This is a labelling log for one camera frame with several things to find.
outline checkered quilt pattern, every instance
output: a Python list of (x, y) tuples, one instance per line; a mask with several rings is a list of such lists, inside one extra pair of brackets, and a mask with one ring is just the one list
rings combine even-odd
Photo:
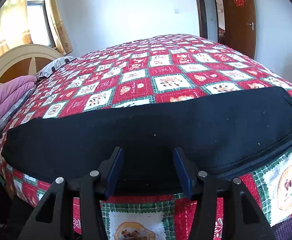
[[(88, 53), (64, 65), (37, 84), (5, 131), (36, 117), (59, 118), (270, 86), (283, 87), (292, 96), (291, 83), (229, 47), (187, 34), (157, 36)], [(47, 131), (48, 136), (56, 132)], [(9, 166), (1, 156), (5, 140), (6, 133), (0, 141), (0, 173), (8, 189), (35, 206), (50, 185)], [(271, 225), (292, 216), (292, 150), (241, 178)], [(101, 205), (111, 240), (186, 240), (196, 208), (196, 202), (182, 194), (114, 196)], [(215, 239), (221, 238), (222, 220), (219, 199)], [(78, 199), (74, 227), (80, 232)]]

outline yellow curtain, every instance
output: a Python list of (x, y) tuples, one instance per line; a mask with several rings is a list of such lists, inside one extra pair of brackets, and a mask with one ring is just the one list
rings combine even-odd
[(73, 51), (56, 0), (45, 0), (46, 12), (51, 32), (59, 53), (66, 55)]
[(32, 43), (27, 21), (27, 0), (7, 0), (0, 9), (0, 56)]

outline metal screw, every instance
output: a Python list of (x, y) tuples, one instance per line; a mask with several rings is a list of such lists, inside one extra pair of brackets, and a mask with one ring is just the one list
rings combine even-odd
[(91, 171), (89, 173), (92, 177), (97, 177), (99, 175), (99, 171)]
[(57, 184), (61, 184), (61, 183), (63, 183), (63, 181), (64, 181), (64, 178), (63, 178), (63, 177), (58, 177), (58, 178), (55, 180), (55, 182), (56, 182)]
[(198, 176), (199, 177), (207, 177), (207, 172), (206, 171), (200, 171), (199, 173), (198, 173)]
[(234, 178), (233, 179), (233, 182), (235, 183), (235, 184), (241, 184), (241, 179), (239, 179), (239, 178)]

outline wooden furniture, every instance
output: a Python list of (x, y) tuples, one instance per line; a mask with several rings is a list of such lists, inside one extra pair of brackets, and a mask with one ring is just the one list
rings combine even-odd
[(0, 84), (23, 75), (35, 75), (53, 60), (62, 57), (56, 50), (38, 44), (27, 44), (0, 56)]

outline pink blanket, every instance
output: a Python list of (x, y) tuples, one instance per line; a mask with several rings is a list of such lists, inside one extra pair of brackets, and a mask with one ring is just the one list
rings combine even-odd
[(18, 78), (14, 78), (13, 80), (8, 81), (5, 84), (1, 85), (0, 86), (0, 104), (3, 103), (10, 94), (12, 94), (15, 90), (17, 90), (19, 87), (21, 87), (27, 82), (36, 83), (36, 77), (30, 76), (30, 75), (20, 76)]
[(2, 103), (0, 103), (0, 119), (11, 108), (11, 106), (14, 105), (25, 94), (27, 90), (34, 87), (34, 85), (34, 82), (27, 82), (21, 87), (18, 87), (9, 96), (7, 96), (6, 99), (4, 99)]

